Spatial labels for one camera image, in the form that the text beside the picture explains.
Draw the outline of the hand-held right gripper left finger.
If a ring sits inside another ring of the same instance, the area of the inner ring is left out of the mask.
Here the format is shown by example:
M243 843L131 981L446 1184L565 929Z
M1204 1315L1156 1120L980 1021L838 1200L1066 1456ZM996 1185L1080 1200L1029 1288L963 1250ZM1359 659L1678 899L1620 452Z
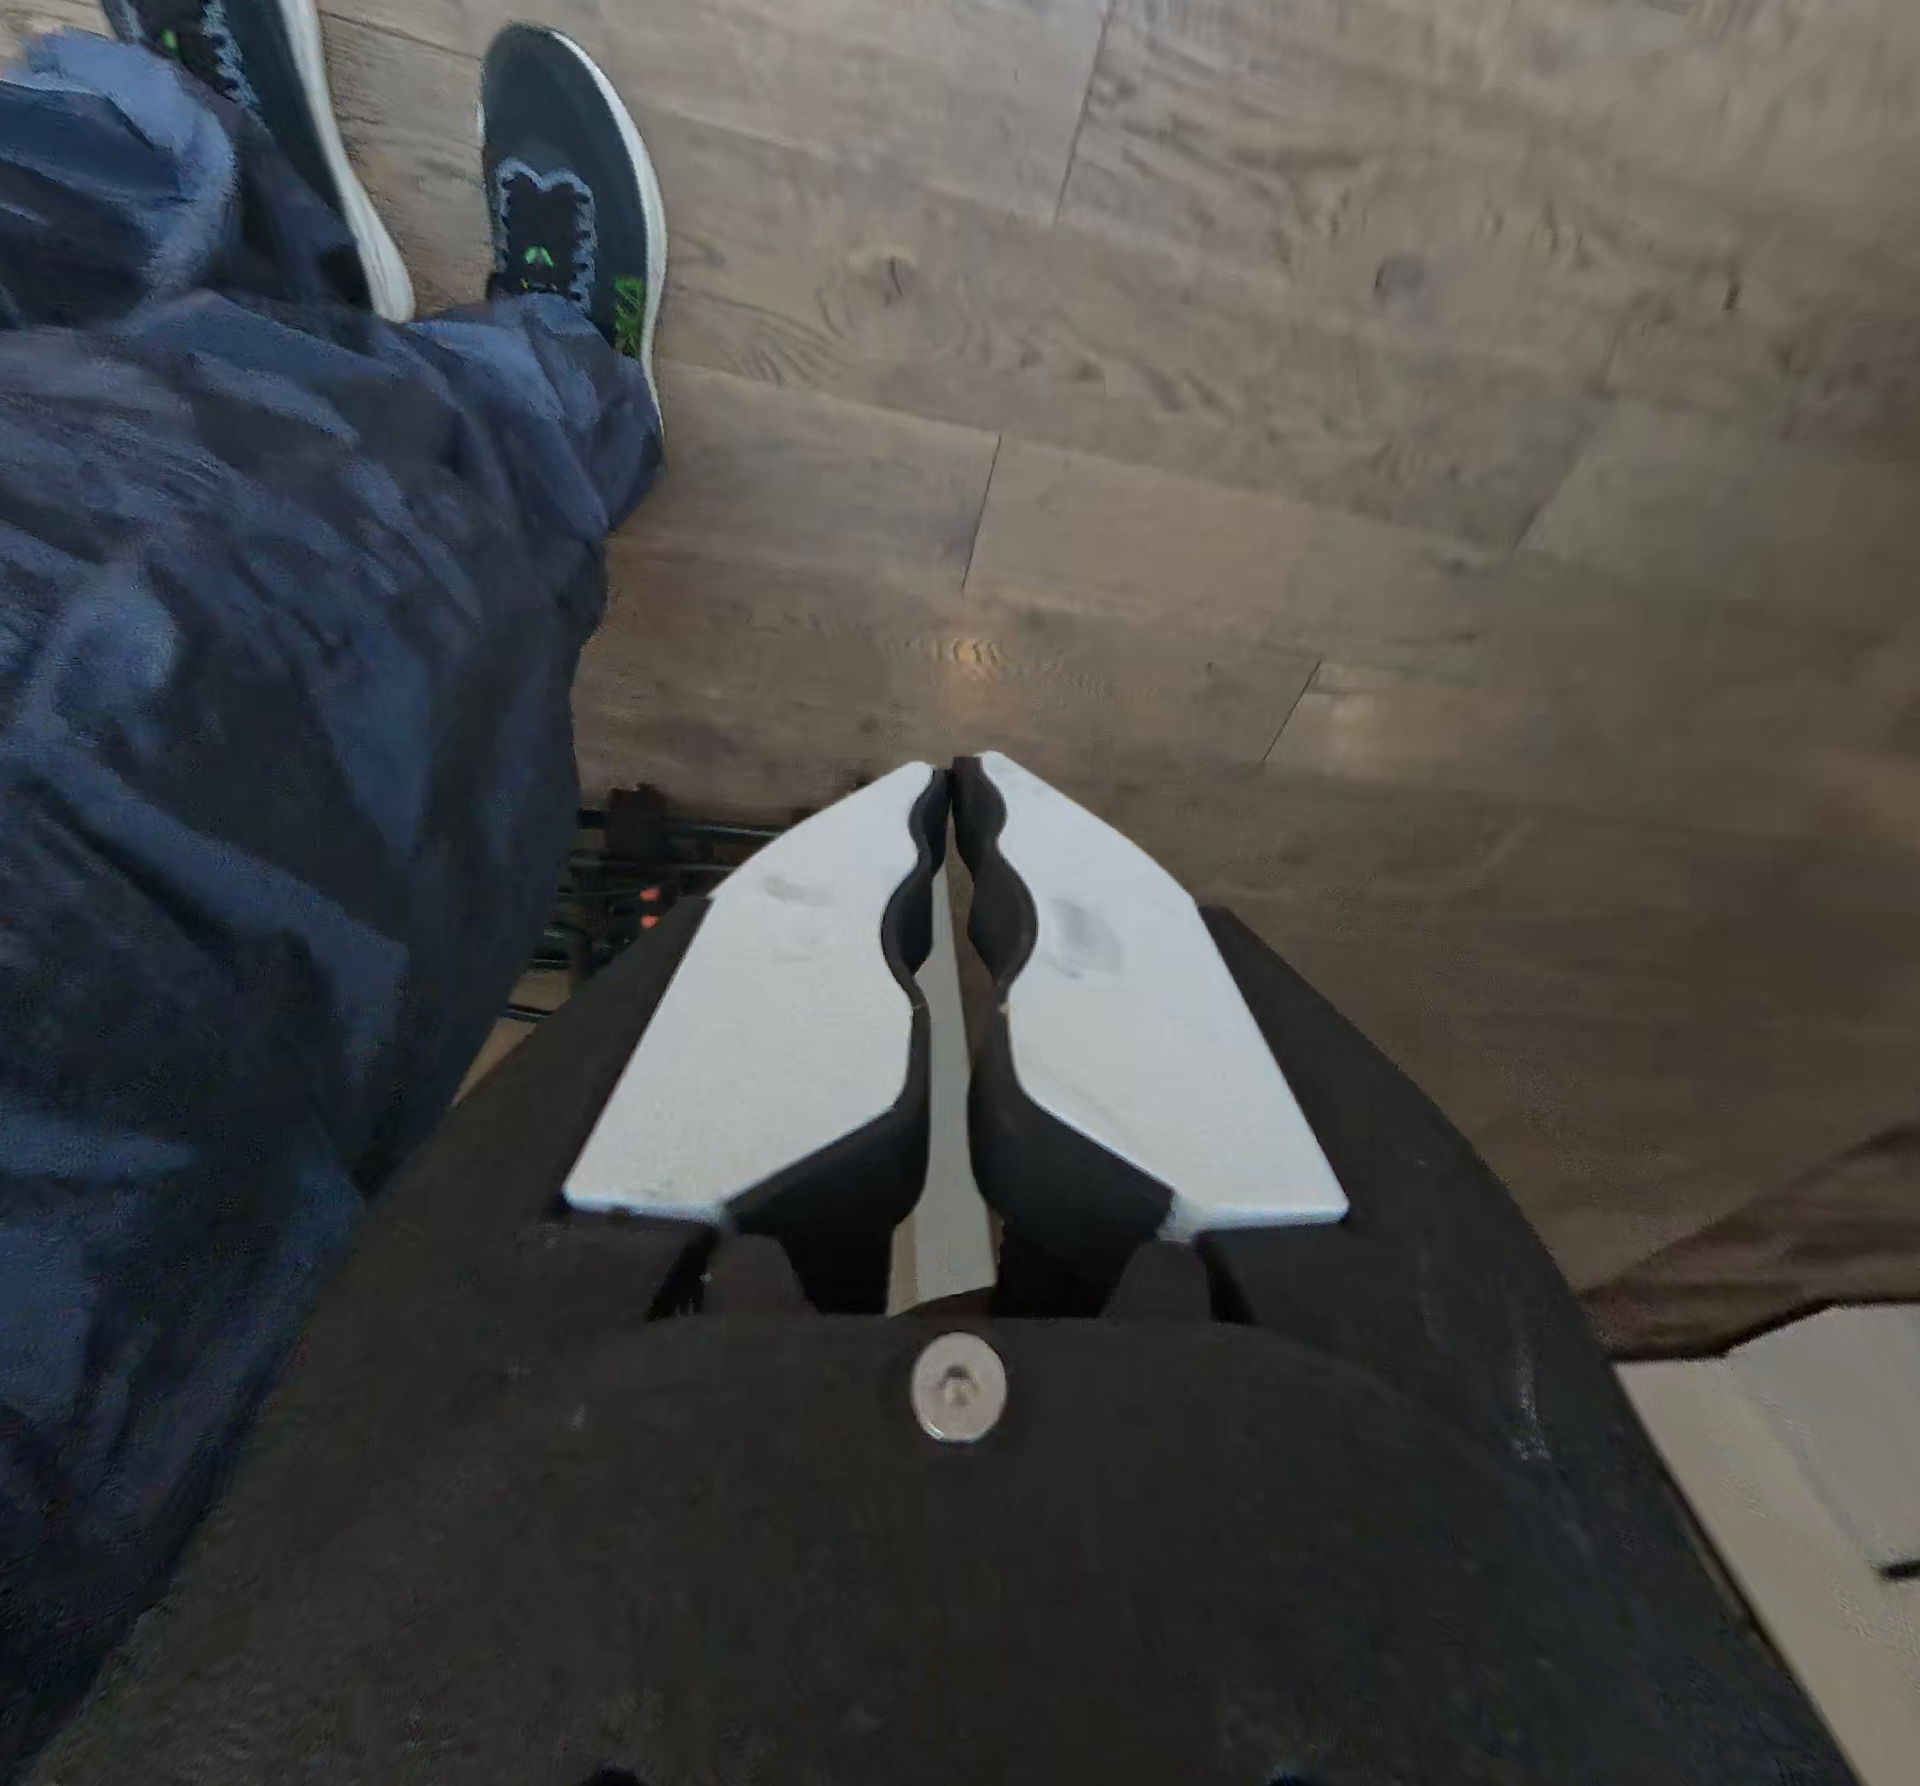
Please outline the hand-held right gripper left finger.
M947 815L947 772L905 764L707 893L567 1209L769 1238L819 1311L884 1311L927 1163L918 970Z

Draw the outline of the black device with orange lights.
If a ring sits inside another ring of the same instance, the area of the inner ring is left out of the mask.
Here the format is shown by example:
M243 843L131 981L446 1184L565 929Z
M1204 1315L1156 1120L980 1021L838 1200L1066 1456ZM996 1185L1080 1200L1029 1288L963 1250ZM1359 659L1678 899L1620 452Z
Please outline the black device with orange lights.
M679 904L705 899L798 818L702 817L652 786L583 806L555 906L502 1017L543 1022Z

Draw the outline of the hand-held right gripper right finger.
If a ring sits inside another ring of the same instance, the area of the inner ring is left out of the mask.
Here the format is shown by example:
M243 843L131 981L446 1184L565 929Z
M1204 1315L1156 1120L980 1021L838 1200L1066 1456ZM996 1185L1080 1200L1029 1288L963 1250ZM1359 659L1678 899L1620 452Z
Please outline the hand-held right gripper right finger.
M1018 1250L1105 1298L1150 1243L1347 1218L1188 887L999 752L954 762L954 840L996 994L971 1167Z

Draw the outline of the white board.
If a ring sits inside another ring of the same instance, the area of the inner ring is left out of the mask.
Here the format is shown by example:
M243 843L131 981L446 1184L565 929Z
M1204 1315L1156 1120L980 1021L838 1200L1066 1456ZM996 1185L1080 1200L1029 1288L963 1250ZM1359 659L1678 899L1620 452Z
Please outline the white board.
M1620 1385L1861 1781L1918 1779L1918 1308L1827 1308Z

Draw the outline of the person's navy pants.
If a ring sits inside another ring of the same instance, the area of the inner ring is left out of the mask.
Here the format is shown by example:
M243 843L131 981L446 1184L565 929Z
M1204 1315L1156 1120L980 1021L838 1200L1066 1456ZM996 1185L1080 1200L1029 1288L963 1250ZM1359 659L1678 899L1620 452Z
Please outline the person's navy pants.
M360 306L343 223L157 52L35 42L1 146L13 1781L532 956L664 445L487 291Z

